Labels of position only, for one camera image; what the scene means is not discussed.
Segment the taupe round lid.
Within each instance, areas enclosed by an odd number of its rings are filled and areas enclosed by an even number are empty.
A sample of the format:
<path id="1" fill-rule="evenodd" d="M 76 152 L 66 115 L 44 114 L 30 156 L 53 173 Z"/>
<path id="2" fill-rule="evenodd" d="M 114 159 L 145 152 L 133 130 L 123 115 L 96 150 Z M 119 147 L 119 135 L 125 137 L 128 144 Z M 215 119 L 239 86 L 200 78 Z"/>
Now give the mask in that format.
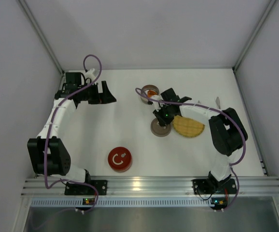
<path id="1" fill-rule="evenodd" d="M 157 137 L 166 137 L 171 132 L 171 125 L 160 126 L 157 118 L 151 121 L 151 132 Z"/>

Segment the orange fried chicken piece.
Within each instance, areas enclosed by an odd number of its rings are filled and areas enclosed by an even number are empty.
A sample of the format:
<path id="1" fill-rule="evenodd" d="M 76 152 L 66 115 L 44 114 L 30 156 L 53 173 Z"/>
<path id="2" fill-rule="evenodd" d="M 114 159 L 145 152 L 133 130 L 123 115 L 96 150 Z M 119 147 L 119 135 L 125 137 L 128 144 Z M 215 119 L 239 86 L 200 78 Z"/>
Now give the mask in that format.
<path id="1" fill-rule="evenodd" d="M 158 92 L 156 92 L 154 90 L 147 90 L 146 94 L 149 98 L 151 98 L 154 95 L 158 95 Z"/>

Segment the steel food tongs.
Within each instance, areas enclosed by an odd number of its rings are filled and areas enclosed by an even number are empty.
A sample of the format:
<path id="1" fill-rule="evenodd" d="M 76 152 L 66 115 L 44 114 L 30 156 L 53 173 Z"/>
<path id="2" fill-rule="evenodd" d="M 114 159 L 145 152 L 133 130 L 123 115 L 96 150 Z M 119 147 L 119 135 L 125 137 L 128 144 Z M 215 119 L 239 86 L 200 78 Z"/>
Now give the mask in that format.
<path id="1" fill-rule="evenodd" d="M 221 109 L 221 102 L 220 102 L 220 98 L 219 97 L 217 97 L 215 99 L 215 102 L 216 102 L 216 105 L 217 105 L 218 109 Z"/>

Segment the red round lid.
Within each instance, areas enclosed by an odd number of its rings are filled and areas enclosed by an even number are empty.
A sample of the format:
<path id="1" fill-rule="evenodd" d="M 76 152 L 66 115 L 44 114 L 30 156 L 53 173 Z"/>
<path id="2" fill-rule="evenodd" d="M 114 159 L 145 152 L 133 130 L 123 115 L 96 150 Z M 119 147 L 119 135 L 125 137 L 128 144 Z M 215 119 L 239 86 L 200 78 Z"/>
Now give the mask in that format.
<path id="1" fill-rule="evenodd" d="M 125 147 L 116 147 L 111 150 L 108 154 L 107 160 L 109 165 L 110 163 L 119 165 L 123 162 L 133 161 L 130 151 Z"/>

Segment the steel bowl red base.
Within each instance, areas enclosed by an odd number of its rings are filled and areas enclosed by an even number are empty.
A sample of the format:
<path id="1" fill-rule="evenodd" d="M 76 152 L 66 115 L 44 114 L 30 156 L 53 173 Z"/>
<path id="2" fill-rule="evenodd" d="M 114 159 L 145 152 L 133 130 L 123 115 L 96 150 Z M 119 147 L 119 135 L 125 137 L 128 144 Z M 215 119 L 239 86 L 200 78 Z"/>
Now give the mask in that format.
<path id="1" fill-rule="evenodd" d="M 110 167 L 118 173 L 123 173 L 126 172 L 130 169 L 130 167 L 132 166 L 132 161 L 129 162 L 123 162 L 122 164 L 114 164 L 114 163 L 110 163 Z"/>

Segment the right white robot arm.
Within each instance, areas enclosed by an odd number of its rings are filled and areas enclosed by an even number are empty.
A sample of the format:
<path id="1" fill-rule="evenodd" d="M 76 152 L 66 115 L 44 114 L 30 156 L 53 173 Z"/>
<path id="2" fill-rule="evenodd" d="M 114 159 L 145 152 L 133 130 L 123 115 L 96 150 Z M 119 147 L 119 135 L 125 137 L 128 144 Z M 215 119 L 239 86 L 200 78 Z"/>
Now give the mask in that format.
<path id="1" fill-rule="evenodd" d="M 174 117 L 196 120 L 209 127 L 212 144 L 216 150 L 215 162 L 203 184 L 198 184 L 198 194 L 216 193 L 231 178 L 231 168 L 239 164 L 246 153 L 248 135 L 235 109 L 210 108 L 194 103 L 191 98 L 180 98 L 172 88 L 149 100 L 154 105 L 154 116 L 162 127 Z"/>

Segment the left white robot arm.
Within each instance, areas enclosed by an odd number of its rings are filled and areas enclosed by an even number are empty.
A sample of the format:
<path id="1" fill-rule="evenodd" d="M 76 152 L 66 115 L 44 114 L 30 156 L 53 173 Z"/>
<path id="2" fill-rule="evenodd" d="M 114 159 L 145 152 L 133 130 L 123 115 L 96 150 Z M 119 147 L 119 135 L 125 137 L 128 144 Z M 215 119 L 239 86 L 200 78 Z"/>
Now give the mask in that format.
<path id="1" fill-rule="evenodd" d="M 105 188 L 91 179 L 88 170 L 72 163 L 71 154 L 63 144 L 68 124 L 78 105 L 108 104 L 116 98 L 108 89 L 106 81 L 101 82 L 98 90 L 97 80 L 100 72 L 89 69 L 84 72 L 67 72 L 65 82 L 55 96 L 51 113 L 36 138 L 27 143 L 32 168 L 35 174 L 44 177 L 44 185 L 51 189 L 55 184 L 65 185 L 65 195 L 104 194 Z"/>

